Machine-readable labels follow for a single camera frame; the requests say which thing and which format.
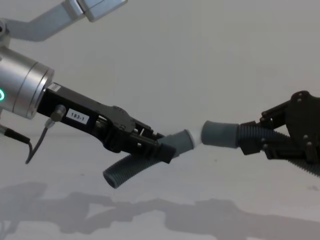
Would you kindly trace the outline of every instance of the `black cable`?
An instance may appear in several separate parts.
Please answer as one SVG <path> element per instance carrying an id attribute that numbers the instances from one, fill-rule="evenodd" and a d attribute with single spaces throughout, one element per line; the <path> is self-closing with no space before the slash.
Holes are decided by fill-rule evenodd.
<path id="1" fill-rule="evenodd" d="M 27 160 L 25 161 L 25 164 L 29 164 L 29 163 L 30 163 L 31 159 L 34 157 L 34 155 L 35 155 L 36 152 L 38 151 L 40 145 L 42 144 L 43 140 L 45 139 L 45 136 L 46 136 L 47 132 L 48 132 L 48 128 L 45 127 L 45 128 L 43 129 L 42 134 L 41 134 L 41 136 L 40 136 L 40 138 L 39 138 L 38 142 L 36 143 L 36 145 L 35 145 L 35 147 L 34 147 L 33 150 L 32 150 L 32 145 L 31 145 L 31 143 L 29 144 L 29 148 L 30 148 L 32 151 L 30 151 L 30 154 L 29 154 Z"/>

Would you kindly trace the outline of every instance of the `label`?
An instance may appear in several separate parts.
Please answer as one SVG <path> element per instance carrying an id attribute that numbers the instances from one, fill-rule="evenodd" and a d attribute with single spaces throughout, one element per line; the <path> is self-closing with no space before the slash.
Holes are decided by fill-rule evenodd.
<path id="1" fill-rule="evenodd" d="M 48 89 L 54 91 L 54 92 L 58 92 L 58 90 L 61 88 L 60 85 L 56 84 L 56 83 L 52 83 L 50 86 L 48 86 Z"/>
<path id="2" fill-rule="evenodd" d="M 88 115 L 85 115 L 85 114 L 78 112 L 76 110 L 73 110 L 71 108 L 67 112 L 66 117 L 68 119 L 75 120 L 75 121 L 82 123 L 82 124 L 85 124 L 85 125 L 88 123 L 88 120 L 89 120 Z"/>

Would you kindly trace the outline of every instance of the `silver cylindrical joint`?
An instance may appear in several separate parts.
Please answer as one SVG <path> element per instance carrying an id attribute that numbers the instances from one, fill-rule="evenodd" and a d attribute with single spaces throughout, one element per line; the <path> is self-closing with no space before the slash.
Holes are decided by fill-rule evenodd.
<path id="1" fill-rule="evenodd" d="M 32 119 L 54 70 L 0 47 L 0 109 Z"/>

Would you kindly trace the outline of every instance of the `white wall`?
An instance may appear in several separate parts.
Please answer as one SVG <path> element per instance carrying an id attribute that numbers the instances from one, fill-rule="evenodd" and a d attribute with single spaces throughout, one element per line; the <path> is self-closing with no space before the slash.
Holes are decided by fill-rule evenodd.
<path id="1" fill-rule="evenodd" d="M 2 0 L 0 16 L 29 21 L 60 0 Z M 12 49 L 56 70 L 55 81 L 118 105 L 158 132 L 205 120 L 242 123 L 299 90 L 320 96 L 320 15 L 315 0 L 130 0 L 42 43 Z M 38 135 L 5 112 L 2 124 Z M 56 126 L 52 134 L 79 134 Z"/>

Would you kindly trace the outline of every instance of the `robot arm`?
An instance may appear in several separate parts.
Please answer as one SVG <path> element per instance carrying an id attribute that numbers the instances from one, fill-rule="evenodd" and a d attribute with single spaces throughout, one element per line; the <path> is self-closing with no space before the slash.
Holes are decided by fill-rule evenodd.
<path id="1" fill-rule="evenodd" d="M 275 131 L 286 126 L 289 136 Z M 286 160 L 320 177 L 320 98 L 299 91 L 291 99 L 262 113 L 259 122 L 231 124 L 207 121 L 200 130 L 184 130 L 158 140 L 176 149 L 174 158 L 200 144 L 237 149 L 244 155 L 264 151 L 269 160 Z M 160 163 L 128 155 L 103 172 L 108 184 L 118 188 L 141 171 Z"/>
<path id="2" fill-rule="evenodd" d="M 0 134 L 28 144 L 29 163 L 48 129 L 62 122 L 99 139 L 114 153 L 126 152 L 169 163 L 176 150 L 157 142 L 148 125 L 117 106 L 107 106 L 53 82 L 54 70 L 9 48 L 10 39 L 44 41 L 87 17 L 95 22 L 127 0 L 65 0 L 31 22 L 0 19 L 0 113 L 6 110 L 26 119 L 36 113 L 49 117 L 39 142 L 0 125 Z"/>

